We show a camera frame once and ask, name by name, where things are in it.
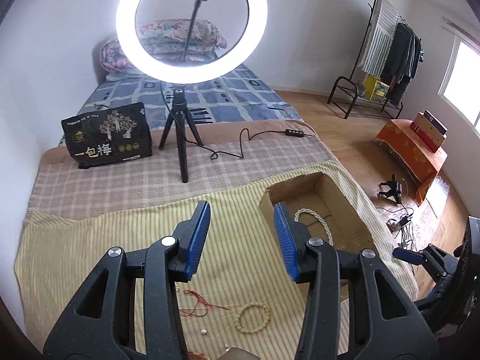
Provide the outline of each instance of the blue checkered bedsheet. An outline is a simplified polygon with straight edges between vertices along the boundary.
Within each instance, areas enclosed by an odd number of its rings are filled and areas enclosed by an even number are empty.
[[[296,119],[297,111],[285,103],[243,64],[217,79],[192,85],[162,83],[166,100],[172,88],[184,88],[196,124],[244,120]],[[168,111],[160,92],[160,81],[151,77],[105,81],[87,100],[80,113],[143,102],[151,130],[164,128]]]

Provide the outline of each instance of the small table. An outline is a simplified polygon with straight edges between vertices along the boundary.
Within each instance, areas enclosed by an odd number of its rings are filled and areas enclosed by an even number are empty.
[[[418,179],[420,186],[415,195],[415,202],[421,205],[428,188],[442,169],[447,153],[442,148],[435,153],[432,152],[422,138],[410,128],[411,123],[411,120],[405,119],[392,120],[375,139],[386,142]]]

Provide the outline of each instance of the white wall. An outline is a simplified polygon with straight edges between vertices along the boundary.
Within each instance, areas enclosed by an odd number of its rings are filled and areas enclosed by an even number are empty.
[[[455,39],[452,33],[442,28],[445,26],[442,16],[460,26],[463,19],[427,0],[413,0],[412,8],[409,22],[422,38],[425,62],[418,66],[417,76],[406,93],[402,117],[414,119],[417,112],[428,109],[448,127],[447,140],[443,144],[448,154],[444,169],[470,213],[480,216],[480,138],[471,124],[438,95]],[[466,1],[463,7],[456,7],[458,9],[464,9],[465,16],[468,16],[470,7]]]
[[[389,0],[406,15],[410,0]],[[373,0],[268,0],[265,35],[247,65],[273,87],[328,92],[350,75]]]
[[[28,198],[42,153],[58,144],[60,121],[75,115],[105,72],[99,46],[115,33],[119,0],[16,0],[0,25],[0,296],[23,326],[13,273]],[[193,0],[144,0],[139,21],[190,17]],[[247,64],[273,86],[330,91],[355,60],[372,0],[268,0],[266,33]],[[401,13],[409,0],[390,0]],[[209,0],[209,19],[232,44],[243,0]]]
[[[97,86],[92,52],[117,2],[16,0],[0,25],[0,296],[21,327],[13,264],[38,162]]]

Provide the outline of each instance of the window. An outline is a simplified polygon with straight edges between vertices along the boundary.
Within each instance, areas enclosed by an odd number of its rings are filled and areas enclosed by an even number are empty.
[[[450,64],[439,95],[480,132],[480,52],[455,37]]]

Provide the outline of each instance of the screw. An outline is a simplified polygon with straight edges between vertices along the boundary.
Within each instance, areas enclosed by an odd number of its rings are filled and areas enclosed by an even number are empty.
[[[117,257],[122,254],[122,249],[119,247],[112,247],[112,249],[109,250],[109,256],[110,257]]]
[[[323,241],[320,238],[312,237],[308,240],[308,243],[312,246],[322,246]]]
[[[376,256],[375,252],[371,249],[364,249],[362,250],[362,256],[366,259],[372,259]]]
[[[162,245],[163,246],[172,246],[177,242],[175,237],[168,235],[167,237],[162,238]]]

